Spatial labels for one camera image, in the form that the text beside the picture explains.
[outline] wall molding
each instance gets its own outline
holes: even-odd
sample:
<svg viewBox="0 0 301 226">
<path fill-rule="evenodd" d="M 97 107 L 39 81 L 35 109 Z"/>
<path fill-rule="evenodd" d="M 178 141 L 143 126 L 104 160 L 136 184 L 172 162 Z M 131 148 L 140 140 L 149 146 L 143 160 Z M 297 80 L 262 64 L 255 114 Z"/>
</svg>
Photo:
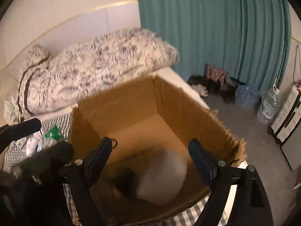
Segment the wall molding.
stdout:
<svg viewBox="0 0 301 226">
<path fill-rule="evenodd" d="M 297 43 L 301 44 L 301 41 L 297 40 L 296 38 L 294 38 L 293 36 L 291 36 L 291 39 L 295 40 Z"/>
</svg>

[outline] large water jug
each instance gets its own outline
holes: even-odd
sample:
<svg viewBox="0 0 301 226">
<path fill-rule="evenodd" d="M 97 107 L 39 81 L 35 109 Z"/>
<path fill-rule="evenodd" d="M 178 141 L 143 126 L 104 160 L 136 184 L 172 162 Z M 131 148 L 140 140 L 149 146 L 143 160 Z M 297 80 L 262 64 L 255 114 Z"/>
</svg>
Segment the large water jug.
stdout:
<svg viewBox="0 0 301 226">
<path fill-rule="evenodd" d="M 262 96 L 261 105 L 256 115 L 257 119 L 264 125 L 270 125 L 273 122 L 275 114 L 279 111 L 279 107 L 279 89 L 273 85 L 273 87 Z"/>
</svg>

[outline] floor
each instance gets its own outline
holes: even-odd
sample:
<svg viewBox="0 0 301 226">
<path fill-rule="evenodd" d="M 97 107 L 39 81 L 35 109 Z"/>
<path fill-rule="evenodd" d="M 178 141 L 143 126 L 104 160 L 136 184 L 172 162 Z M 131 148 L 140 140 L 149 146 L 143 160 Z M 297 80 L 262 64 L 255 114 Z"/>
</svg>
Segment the floor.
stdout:
<svg viewBox="0 0 301 226">
<path fill-rule="evenodd" d="M 235 104 L 226 104 L 220 96 L 204 98 L 211 109 L 217 109 L 217 117 L 233 134 L 247 141 L 248 164 L 254 165 L 266 189 L 273 214 L 274 226 L 280 226 L 295 205 L 298 171 L 291 171 L 280 147 L 267 134 L 267 127 L 256 118 L 255 110 L 246 112 Z"/>
</svg>

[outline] pink fabric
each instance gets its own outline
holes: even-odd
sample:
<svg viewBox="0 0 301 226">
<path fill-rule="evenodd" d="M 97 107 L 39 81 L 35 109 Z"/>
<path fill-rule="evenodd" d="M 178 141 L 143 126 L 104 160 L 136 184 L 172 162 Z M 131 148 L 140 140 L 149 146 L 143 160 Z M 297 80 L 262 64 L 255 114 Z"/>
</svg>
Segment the pink fabric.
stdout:
<svg viewBox="0 0 301 226">
<path fill-rule="evenodd" d="M 227 71 L 208 64 L 206 64 L 205 72 L 207 79 L 211 79 L 214 82 L 220 81 L 221 86 L 224 84 L 226 75 L 228 74 Z"/>
</svg>

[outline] cardboard box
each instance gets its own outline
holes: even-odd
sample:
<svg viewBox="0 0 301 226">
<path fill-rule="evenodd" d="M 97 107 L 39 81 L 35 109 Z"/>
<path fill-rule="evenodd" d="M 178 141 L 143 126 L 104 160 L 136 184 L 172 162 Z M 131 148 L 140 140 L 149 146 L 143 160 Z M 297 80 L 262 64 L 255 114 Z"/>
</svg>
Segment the cardboard box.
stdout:
<svg viewBox="0 0 301 226">
<path fill-rule="evenodd" d="M 190 159 L 188 141 L 198 138 L 218 160 L 238 166 L 245 142 L 234 137 L 216 118 L 181 89 L 159 77 L 139 78 L 83 101 L 73 109 L 70 143 L 74 160 L 84 158 L 103 137 L 118 141 L 98 182 L 90 189 L 105 219 L 122 225 L 156 223 L 187 209 L 209 192 Z M 128 198 L 111 179 L 120 169 L 141 174 L 154 151 L 166 147 L 187 161 L 187 176 L 178 195 L 164 206 Z"/>
</svg>

